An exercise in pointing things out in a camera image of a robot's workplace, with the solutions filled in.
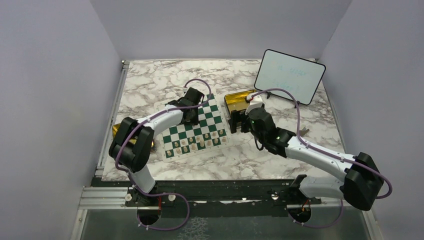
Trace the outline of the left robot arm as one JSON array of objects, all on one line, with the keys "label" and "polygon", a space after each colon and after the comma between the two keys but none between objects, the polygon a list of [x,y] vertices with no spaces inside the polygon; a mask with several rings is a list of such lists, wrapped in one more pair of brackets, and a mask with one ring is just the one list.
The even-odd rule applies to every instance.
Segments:
[{"label": "left robot arm", "polygon": [[168,102],[162,110],[140,119],[126,117],[118,125],[108,155],[138,187],[138,199],[144,205],[157,200],[156,181],[147,166],[154,138],[177,125],[198,124],[198,109],[204,98],[203,93],[190,87],[183,97]]}]

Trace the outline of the gold tin with light pieces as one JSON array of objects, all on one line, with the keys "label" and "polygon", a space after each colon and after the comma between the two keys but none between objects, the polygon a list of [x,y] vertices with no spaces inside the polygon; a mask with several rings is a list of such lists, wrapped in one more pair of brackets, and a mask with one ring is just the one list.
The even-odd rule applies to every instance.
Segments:
[{"label": "gold tin with light pieces", "polygon": [[247,96],[253,93],[256,93],[255,89],[240,91],[236,93],[230,93],[224,96],[224,105],[228,112],[228,115],[231,115],[232,111],[244,111],[249,106],[249,101],[247,101]]}]

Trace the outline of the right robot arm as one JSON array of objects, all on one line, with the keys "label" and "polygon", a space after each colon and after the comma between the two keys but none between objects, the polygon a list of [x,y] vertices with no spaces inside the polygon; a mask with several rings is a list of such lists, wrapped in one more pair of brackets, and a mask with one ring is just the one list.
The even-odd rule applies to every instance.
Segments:
[{"label": "right robot arm", "polygon": [[315,197],[344,199],[359,210],[369,211],[378,199],[384,179],[369,154],[351,155],[310,144],[295,132],[277,127],[263,107],[249,113],[233,110],[229,124],[232,133],[240,127],[241,132],[252,134],[256,144],[261,144],[260,151],[266,149],[330,174],[329,177],[297,176],[288,190],[292,202],[300,204]]}]

